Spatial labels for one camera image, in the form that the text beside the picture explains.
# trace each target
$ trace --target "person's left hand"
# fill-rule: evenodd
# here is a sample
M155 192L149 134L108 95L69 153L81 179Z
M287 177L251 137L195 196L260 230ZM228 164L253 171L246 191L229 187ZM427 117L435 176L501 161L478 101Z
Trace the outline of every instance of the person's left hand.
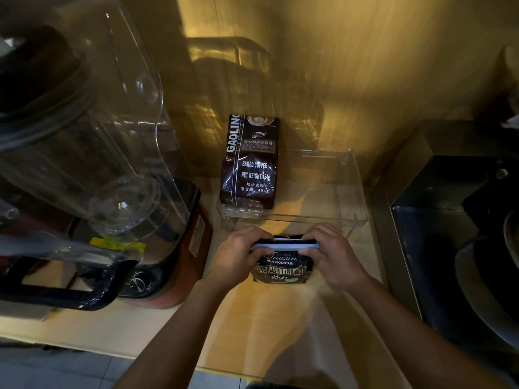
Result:
M263 256L273 254L274 250L260 247L250 251L259 239L271 239L271 233L255 226L248 226L231 233L218 248L207 278L217 281L226 290L234 288L249 276L257 261Z

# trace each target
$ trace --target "tiled floor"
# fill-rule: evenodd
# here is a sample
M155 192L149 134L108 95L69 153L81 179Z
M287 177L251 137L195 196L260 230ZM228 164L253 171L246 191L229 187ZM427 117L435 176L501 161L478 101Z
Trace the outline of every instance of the tiled floor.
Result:
M109 389L132 360L72 350L0 347L0 389ZM244 389L244 380L196 371L189 389Z

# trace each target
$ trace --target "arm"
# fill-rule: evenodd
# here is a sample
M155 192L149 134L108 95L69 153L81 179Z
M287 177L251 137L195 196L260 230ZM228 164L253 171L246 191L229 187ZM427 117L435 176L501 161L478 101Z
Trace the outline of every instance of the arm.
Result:
M319 249L300 253L313 258L323 277L349 292L366 311L413 388L506 388L371 278L347 240L331 225L316 224L303 239L319 242Z
M270 248L249 254L258 239L272 235L256 227L231 233L220 245L209 273L198 281L172 318L137 357L114 389L184 389L204 346L214 314L225 295L243 282Z

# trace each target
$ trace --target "yellow label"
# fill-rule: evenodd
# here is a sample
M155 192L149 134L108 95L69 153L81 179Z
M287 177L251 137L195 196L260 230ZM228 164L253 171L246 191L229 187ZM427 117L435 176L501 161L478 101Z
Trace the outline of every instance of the yellow label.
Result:
M88 243L91 246L100 247L100 248L106 248L108 250L119 250L123 251L127 249L128 247L133 247L138 249L141 253L144 254L144 249L146 248L146 244L136 242L131 244L121 244L121 243L115 243L111 242L107 239L101 239L100 237L93 237L92 240Z

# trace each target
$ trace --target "person's right hand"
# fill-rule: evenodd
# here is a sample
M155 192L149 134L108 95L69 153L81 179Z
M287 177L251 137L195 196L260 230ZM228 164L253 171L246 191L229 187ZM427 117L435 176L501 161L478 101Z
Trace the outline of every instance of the person's right hand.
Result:
M302 239L315 239L319 242L319 249L305 248L299 253L315 261L328 283L350 291L355 284L370 278L350 243L330 224L315 224Z

